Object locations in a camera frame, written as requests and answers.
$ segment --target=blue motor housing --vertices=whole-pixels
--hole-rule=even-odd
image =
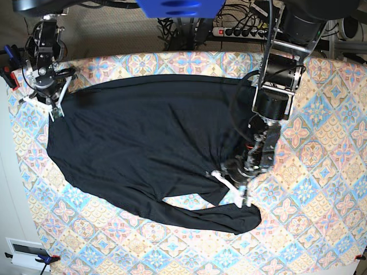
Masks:
[[[137,0],[149,18],[214,18],[225,0]]]

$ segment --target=table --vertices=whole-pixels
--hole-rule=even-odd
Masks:
[[[77,67],[70,90],[119,78],[201,74],[239,78],[261,54],[146,53],[98,57]],[[292,116],[282,122],[273,172],[251,183],[262,223],[241,235],[161,225],[85,194],[46,154],[48,113],[7,90],[24,190],[40,240],[60,255],[53,274],[300,274],[351,264],[367,245],[367,73],[363,66],[306,60]],[[198,195],[166,198],[211,207]],[[228,203],[225,197],[222,203]]]

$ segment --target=patterned tablecloth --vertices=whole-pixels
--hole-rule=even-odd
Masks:
[[[241,77],[259,67],[245,53],[133,54],[78,60],[71,90],[150,74]],[[8,89],[24,190],[40,240],[60,255],[54,274],[299,274],[348,265],[367,245],[367,73],[308,59],[295,109],[283,123],[276,165],[252,183],[262,223],[234,235],[161,225],[73,188],[48,158],[48,114]],[[169,198],[210,207],[198,195]]]

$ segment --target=power strip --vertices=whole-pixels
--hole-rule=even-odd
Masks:
[[[231,27],[214,27],[212,30],[213,36],[216,37],[235,37],[235,38],[251,38],[256,40],[266,40],[268,31],[257,30],[256,28],[251,30],[251,32],[241,29],[233,29]]]

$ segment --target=black long-sleeve shirt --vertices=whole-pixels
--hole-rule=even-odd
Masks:
[[[66,180],[135,215],[168,225],[243,233],[257,207],[217,206],[228,189],[208,176],[243,142],[228,105],[237,80],[162,75],[116,80],[67,96],[47,152]],[[252,116],[243,88],[240,119]],[[162,199],[198,193],[217,207],[189,211]]]

